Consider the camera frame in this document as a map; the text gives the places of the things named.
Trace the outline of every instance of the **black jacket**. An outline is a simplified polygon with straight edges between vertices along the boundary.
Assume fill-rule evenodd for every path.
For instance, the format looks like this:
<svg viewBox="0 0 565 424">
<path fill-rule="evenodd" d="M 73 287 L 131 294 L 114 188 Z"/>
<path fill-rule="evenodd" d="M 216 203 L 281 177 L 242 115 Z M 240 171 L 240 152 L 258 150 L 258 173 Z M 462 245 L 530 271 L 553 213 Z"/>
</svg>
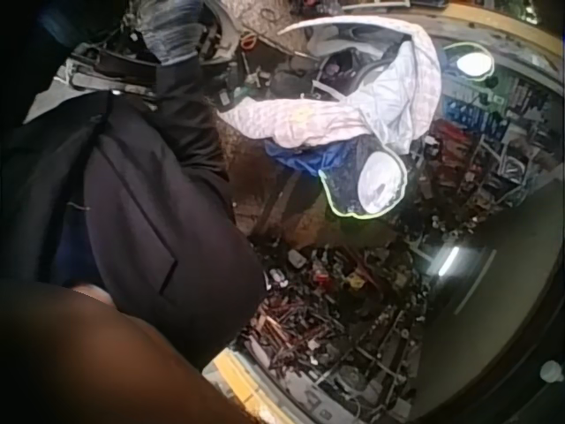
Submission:
<svg viewBox="0 0 565 424">
<path fill-rule="evenodd" d="M 162 67 L 156 112 L 84 95 L 20 127 L 0 158 L 0 277 L 49 280 L 64 208 L 82 180 L 94 258 L 118 309 L 153 324 L 199 368 L 265 295 L 233 222 L 201 87 L 197 59 Z"/>
</svg>

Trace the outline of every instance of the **garage wall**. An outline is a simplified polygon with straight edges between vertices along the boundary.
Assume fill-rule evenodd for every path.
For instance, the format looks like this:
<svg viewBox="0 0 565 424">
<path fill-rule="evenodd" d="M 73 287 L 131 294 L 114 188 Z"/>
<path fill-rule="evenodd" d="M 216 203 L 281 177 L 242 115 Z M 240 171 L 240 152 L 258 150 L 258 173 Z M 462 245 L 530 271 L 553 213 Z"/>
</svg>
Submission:
<svg viewBox="0 0 565 424">
<path fill-rule="evenodd" d="M 497 254 L 464 308 L 454 314 L 452 305 L 427 330 L 412 419 L 477 378 L 533 309 L 563 242 L 563 190 L 554 181 L 475 234 L 473 243 Z"/>
</svg>

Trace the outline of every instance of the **hand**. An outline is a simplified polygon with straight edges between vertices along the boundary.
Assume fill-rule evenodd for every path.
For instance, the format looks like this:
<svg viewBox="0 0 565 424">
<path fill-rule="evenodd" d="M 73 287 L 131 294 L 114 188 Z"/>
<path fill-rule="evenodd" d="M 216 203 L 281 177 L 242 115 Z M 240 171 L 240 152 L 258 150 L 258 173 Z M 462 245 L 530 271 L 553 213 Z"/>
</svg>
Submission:
<svg viewBox="0 0 565 424">
<path fill-rule="evenodd" d="M 162 64 L 196 56 L 202 34 L 201 10 L 202 0 L 142 0 L 138 29 Z"/>
</svg>

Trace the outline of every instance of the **yellow edge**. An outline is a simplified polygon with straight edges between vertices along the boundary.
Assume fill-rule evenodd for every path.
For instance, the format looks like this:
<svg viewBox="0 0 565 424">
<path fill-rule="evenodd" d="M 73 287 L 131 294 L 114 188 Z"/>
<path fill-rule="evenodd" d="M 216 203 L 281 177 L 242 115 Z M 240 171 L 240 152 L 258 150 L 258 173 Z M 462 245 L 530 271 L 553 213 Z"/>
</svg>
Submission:
<svg viewBox="0 0 565 424">
<path fill-rule="evenodd" d="M 547 33 L 534 25 L 530 25 L 522 20 L 511 18 L 510 16 L 489 11 L 481 7 L 469 6 L 466 4 L 450 4 L 445 9 L 412 7 L 402 14 L 417 15 L 437 15 L 445 18 L 460 19 L 473 22 L 485 27 L 491 27 L 505 33 L 512 34 L 528 42 L 536 44 L 543 50 L 553 53 L 557 57 L 563 57 L 563 42 L 559 37 Z M 391 14 L 400 14 L 395 10 Z"/>
<path fill-rule="evenodd" d="M 277 424 L 294 424 L 267 393 L 260 389 L 233 353 L 224 350 L 215 358 L 214 365 L 249 413 L 260 416 L 268 412 L 275 418 Z"/>
</svg>

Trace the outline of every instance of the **jacket sleeve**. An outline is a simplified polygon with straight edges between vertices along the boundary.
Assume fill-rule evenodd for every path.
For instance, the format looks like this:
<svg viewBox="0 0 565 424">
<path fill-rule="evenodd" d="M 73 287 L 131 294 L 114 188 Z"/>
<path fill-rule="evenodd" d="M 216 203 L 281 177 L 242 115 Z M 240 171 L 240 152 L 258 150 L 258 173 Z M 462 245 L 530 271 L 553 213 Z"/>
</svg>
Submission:
<svg viewBox="0 0 565 424">
<path fill-rule="evenodd" d="M 228 175 L 212 109 L 204 99 L 199 60 L 159 66 L 155 92 L 158 129 L 180 163 L 183 173 L 218 198 L 233 216 Z"/>
</svg>

